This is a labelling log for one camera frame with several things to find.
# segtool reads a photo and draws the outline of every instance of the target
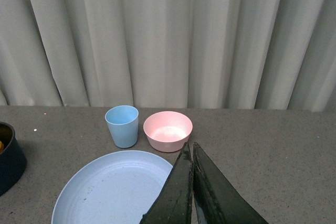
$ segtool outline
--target plate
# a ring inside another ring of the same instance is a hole
[[[65,185],[51,224],[138,224],[171,169],[168,161],[143,151],[120,151],[97,158]]]

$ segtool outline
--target bowl rim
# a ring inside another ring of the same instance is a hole
[[[189,131],[187,131],[187,134],[186,134],[185,137],[183,137],[183,138],[179,138],[179,139],[174,140],[174,141],[171,141],[171,142],[163,142],[163,141],[161,141],[161,140],[152,138],[152,137],[147,133],[145,127],[146,127],[146,125],[148,124],[149,118],[151,118],[151,117],[153,117],[153,116],[155,116],[155,115],[157,115],[157,114],[162,114],[162,113],[167,113],[167,112],[169,112],[169,113],[173,113],[173,114],[181,115],[181,116],[183,116],[183,117],[186,119],[186,121],[187,121],[188,123],[190,123],[191,128],[190,128]],[[159,143],[165,143],[165,144],[176,143],[176,142],[178,142],[178,141],[182,141],[182,140],[184,140],[186,137],[189,137],[189,136],[190,136],[191,132],[193,131],[193,122],[190,120],[190,118],[189,118],[188,116],[186,116],[186,115],[183,114],[183,113],[176,112],[176,111],[170,111],[170,110],[160,111],[160,112],[156,112],[156,113],[154,113],[154,114],[151,114],[151,115],[144,121],[144,123],[143,123],[143,131],[145,132],[145,135],[147,136],[147,138],[150,138],[151,140],[154,140],[154,141],[156,141],[156,142],[159,142]]]

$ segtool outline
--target plate rim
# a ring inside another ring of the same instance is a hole
[[[112,152],[112,153],[108,153],[106,155],[103,155],[103,156],[100,156],[92,161],[90,161],[88,164],[86,164],[85,166],[83,166],[81,169],[79,169],[69,180],[68,182],[64,185],[63,189],[61,190],[61,192],[59,193],[58,197],[57,197],[57,200],[55,202],[55,205],[54,205],[54,208],[53,208],[53,213],[51,215],[51,224],[54,224],[54,216],[55,216],[55,209],[56,209],[56,206],[58,204],[58,201],[59,199],[61,198],[63,192],[66,190],[68,184],[71,183],[71,181],[77,176],[77,174],[79,174],[83,169],[85,169],[87,166],[89,166],[91,163],[93,162],[96,162],[98,161],[99,159],[102,159],[102,158],[105,158],[106,156],[112,156],[113,154],[116,154],[116,153],[126,153],[126,152],[129,152],[129,153],[146,153],[146,155],[151,155],[151,156],[155,156],[156,158],[158,157],[159,159],[161,159],[162,161],[166,162],[170,167],[171,169],[173,168],[173,165],[171,163],[169,163],[166,159],[154,154],[154,153],[151,153],[151,152],[146,152],[146,151],[141,151],[141,150],[123,150],[123,151],[116,151],[116,152]]]

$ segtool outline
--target pink bowl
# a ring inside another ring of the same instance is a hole
[[[149,143],[160,152],[176,152],[188,141],[193,124],[184,114],[162,111],[148,117],[143,130]]]

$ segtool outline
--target cup rim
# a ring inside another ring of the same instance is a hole
[[[112,110],[114,110],[114,109],[117,109],[117,108],[120,108],[120,107],[129,107],[129,108],[133,108],[133,109],[135,109],[135,111],[137,112],[137,115],[134,117],[134,119],[133,119],[132,121],[129,121],[129,122],[127,122],[127,123],[111,123],[110,121],[108,121],[107,118],[106,118],[107,114],[108,114],[110,111],[112,111]],[[110,109],[105,113],[105,121],[106,121],[107,123],[109,123],[109,124],[112,124],[112,125],[125,125],[125,124],[129,124],[129,123],[134,122],[138,117],[139,117],[139,110],[137,110],[136,107],[131,106],[131,105],[119,105],[119,106],[115,106],[115,107],[113,107],[113,108],[110,108]]]

